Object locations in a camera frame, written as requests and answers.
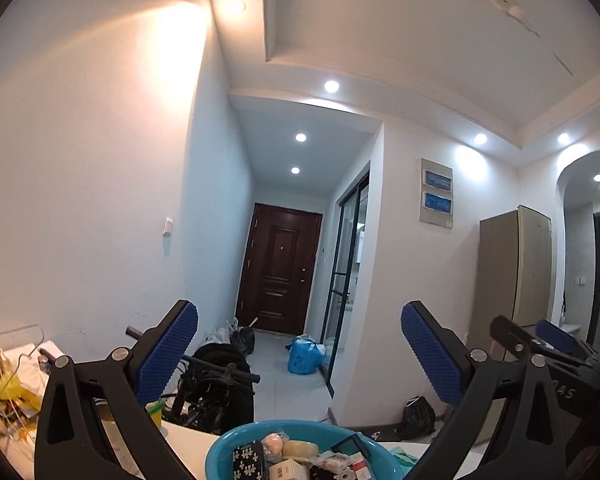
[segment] blue gripper pad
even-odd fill
[[[179,312],[174,313],[173,310],[178,306],[180,306]],[[173,320],[169,319],[171,314],[174,314]],[[157,342],[152,345],[152,348],[147,349],[147,357],[135,371],[134,393],[141,406],[158,400],[163,393],[178,362],[186,352],[193,336],[196,335],[198,310],[189,301],[180,300],[160,322],[160,325],[149,329],[135,344],[134,354],[136,354],[136,347],[140,347],[142,351],[143,339],[149,335],[149,332],[155,330],[158,331]]]
[[[570,354],[576,348],[576,339],[571,334],[544,319],[536,323],[536,335],[563,354]]]
[[[400,323],[440,400],[459,406],[472,374],[462,342],[451,330],[443,329],[419,301],[402,308]]]

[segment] brown wooden door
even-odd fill
[[[322,215],[256,204],[242,266],[240,324],[301,334],[314,276]]]

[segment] white tile floor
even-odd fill
[[[247,357],[259,384],[254,385],[254,419],[298,418],[325,420],[331,396],[320,372],[302,376],[286,369],[288,351],[285,345],[292,337],[256,331],[256,346]]]

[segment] wall switch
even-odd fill
[[[167,218],[164,222],[164,230],[162,231],[162,236],[169,237],[169,236],[171,236],[172,231],[173,231],[173,220],[171,220],[171,218]]]

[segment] metal screw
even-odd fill
[[[116,348],[113,352],[111,352],[111,357],[114,361],[122,361],[128,355],[129,350],[124,347]]]
[[[481,348],[474,348],[470,353],[471,359],[478,361],[479,363],[487,360],[487,352]]]
[[[541,356],[540,354],[533,354],[531,357],[531,362],[534,366],[542,368],[544,366],[544,356]]]
[[[58,368],[63,368],[69,364],[69,358],[66,355],[61,355],[58,359],[56,359],[56,366]]]

